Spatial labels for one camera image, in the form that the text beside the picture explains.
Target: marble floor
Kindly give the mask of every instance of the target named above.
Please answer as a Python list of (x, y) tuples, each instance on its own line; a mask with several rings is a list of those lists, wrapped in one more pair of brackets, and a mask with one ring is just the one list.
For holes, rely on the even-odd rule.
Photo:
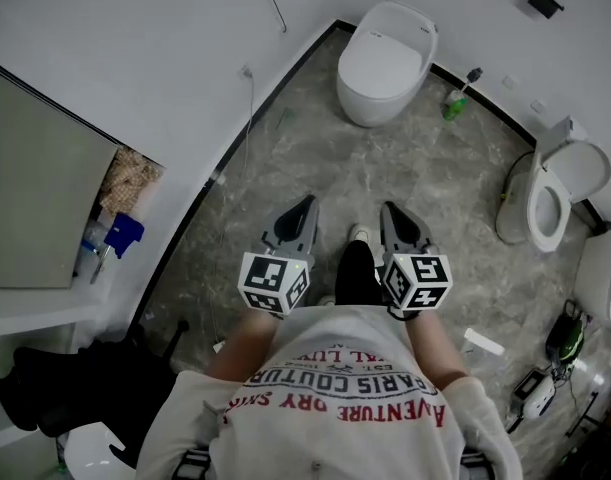
[[(338, 58), (349, 37), (334, 32), (254, 126), (194, 216), (141, 323), (152, 348), (162, 351), (176, 322), (186, 319), (191, 330), (175, 365), (201, 370), (212, 345), (240, 316), (240, 258), (258, 240), (258, 227), (275, 204), (305, 193), (320, 201), (317, 268), (308, 294), (315, 304), (333, 292), (350, 226), (377, 228), (381, 204), (395, 200), (426, 220), (448, 255), (455, 284), (442, 319), (505, 417), (515, 385), (532, 367), (548, 364), (544, 341), (571, 296), (589, 229), (572, 215), (563, 243), (549, 255), (528, 244), (503, 244), (494, 232), (499, 194), (508, 168), (529, 148), (473, 101), (455, 122), (443, 121), (440, 104), (452, 87), (434, 75), (389, 124), (351, 124), (335, 90)], [(468, 327), (501, 344), (505, 354), (469, 346), (463, 338)], [(591, 391), (602, 393), (600, 416), (611, 389), (611, 330), (590, 324), (586, 332), (581, 358), (587, 371), (577, 368), (572, 386), (580, 410)], [(525, 478), (546, 477), (569, 449), (564, 434), (576, 410), (568, 384), (546, 416), (524, 422), (512, 435)]]

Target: small white box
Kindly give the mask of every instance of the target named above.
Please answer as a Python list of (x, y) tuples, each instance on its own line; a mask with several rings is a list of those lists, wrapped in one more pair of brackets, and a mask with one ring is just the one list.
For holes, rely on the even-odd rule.
[(309, 285), (306, 261), (251, 252), (243, 255), (238, 291), (252, 309), (289, 315)]
[(383, 283), (403, 311), (437, 309), (453, 285), (447, 256), (429, 254), (393, 254)]

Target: spray bottle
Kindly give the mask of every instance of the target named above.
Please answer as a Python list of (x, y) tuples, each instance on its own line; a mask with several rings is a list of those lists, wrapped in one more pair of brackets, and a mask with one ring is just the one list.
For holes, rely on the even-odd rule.
[(465, 98), (465, 89), (467, 89), (470, 84), (476, 82), (482, 74), (483, 70), (481, 68), (472, 69), (467, 74), (467, 82), (462, 89), (454, 89), (447, 95), (444, 103), (445, 110), (443, 111), (443, 119), (445, 119), (445, 121), (453, 121), (456, 119), (456, 116), (463, 111), (465, 102), (467, 102), (467, 98)]

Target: white toilet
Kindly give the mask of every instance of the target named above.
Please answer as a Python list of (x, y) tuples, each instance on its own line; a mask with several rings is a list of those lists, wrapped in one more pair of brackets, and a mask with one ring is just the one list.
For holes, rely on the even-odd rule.
[(607, 155), (587, 141), (587, 132), (568, 116), (538, 138), (529, 172), (510, 181), (496, 217), (496, 231), (508, 244), (530, 240), (544, 252), (560, 244), (573, 203), (602, 189), (611, 177)]
[(574, 297), (583, 311), (611, 325), (611, 230), (585, 241)]
[(103, 423), (90, 423), (70, 431), (65, 464), (74, 480), (134, 480), (136, 471), (118, 460), (109, 449), (125, 447)]
[(425, 15), (382, 2), (359, 23), (338, 62), (341, 106), (360, 126), (396, 117), (427, 77), (438, 45), (436, 25)]

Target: white sneaker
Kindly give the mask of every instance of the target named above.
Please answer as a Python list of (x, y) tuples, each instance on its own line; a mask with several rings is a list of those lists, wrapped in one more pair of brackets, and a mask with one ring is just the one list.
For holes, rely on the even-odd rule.
[(321, 300), (318, 301), (317, 306), (335, 306), (336, 305), (336, 297), (333, 295), (324, 295)]
[(349, 241), (360, 240), (365, 242), (367, 245), (370, 244), (370, 230), (367, 226), (362, 224), (355, 224), (352, 230), (349, 232)]

